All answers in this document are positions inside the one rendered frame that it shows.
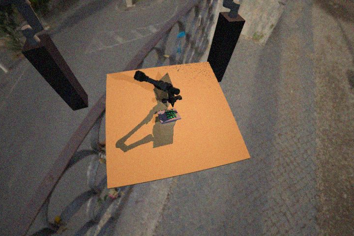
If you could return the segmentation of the pale mauve switch panel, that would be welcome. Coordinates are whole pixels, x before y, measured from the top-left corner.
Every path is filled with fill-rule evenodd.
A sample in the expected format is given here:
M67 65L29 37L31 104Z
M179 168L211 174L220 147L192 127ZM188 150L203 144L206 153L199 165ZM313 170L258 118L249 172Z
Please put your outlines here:
M161 124L173 122L173 121L181 119L180 115L178 114L178 112L175 108L159 111L157 113L158 113Z

